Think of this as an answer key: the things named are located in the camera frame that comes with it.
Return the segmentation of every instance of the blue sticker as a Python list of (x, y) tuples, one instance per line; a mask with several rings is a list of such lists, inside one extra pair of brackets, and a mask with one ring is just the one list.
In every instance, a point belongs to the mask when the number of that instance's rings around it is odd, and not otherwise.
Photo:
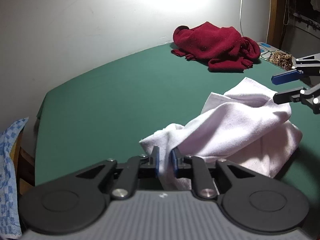
[(265, 46), (267, 48), (271, 48), (271, 46), (269, 44), (266, 44), (266, 43), (260, 43), (262, 46)]

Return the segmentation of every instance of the white cable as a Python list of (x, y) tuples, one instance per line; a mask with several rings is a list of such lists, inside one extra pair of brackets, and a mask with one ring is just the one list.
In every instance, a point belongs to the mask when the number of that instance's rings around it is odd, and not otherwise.
[(241, 14), (242, 14), (242, 0), (240, 0), (240, 13), (239, 13), (239, 21), (240, 21), (240, 32), (241, 32), (241, 35), (243, 35), (243, 32), (242, 32), (242, 26), (241, 26)]

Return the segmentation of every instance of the metal pin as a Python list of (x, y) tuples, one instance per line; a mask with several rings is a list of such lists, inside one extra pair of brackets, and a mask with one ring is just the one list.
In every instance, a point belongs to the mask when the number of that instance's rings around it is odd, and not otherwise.
[(213, 197), (215, 194), (216, 192), (211, 188), (205, 188), (200, 191), (201, 197), (204, 197), (204, 198)]
[(128, 191), (123, 188), (116, 188), (112, 191), (113, 196), (115, 197), (125, 197), (128, 195)]

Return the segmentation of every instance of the gray ribbed panel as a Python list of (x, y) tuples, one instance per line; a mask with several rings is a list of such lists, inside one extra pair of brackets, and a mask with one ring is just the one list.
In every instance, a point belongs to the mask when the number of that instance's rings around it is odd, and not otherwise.
[(28, 231), (23, 240), (307, 240), (299, 230), (279, 236), (246, 232), (230, 223), (214, 202), (201, 201), (189, 191), (137, 191), (113, 201), (107, 212), (87, 229), (65, 236)]

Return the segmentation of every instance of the white garment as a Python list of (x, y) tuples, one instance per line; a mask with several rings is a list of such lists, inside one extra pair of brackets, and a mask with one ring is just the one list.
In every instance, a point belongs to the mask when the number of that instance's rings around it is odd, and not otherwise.
[(195, 155), (206, 162), (227, 158), (263, 175), (274, 177), (302, 138), (288, 121), (289, 103), (273, 102), (274, 91), (244, 78), (224, 93), (211, 93), (201, 114), (182, 126), (170, 124), (139, 143), (151, 154), (160, 148), (159, 179), (164, 189), (189, 189), (189, 179), (176, 179), (169, 154), (178, 146), (181, 154)]

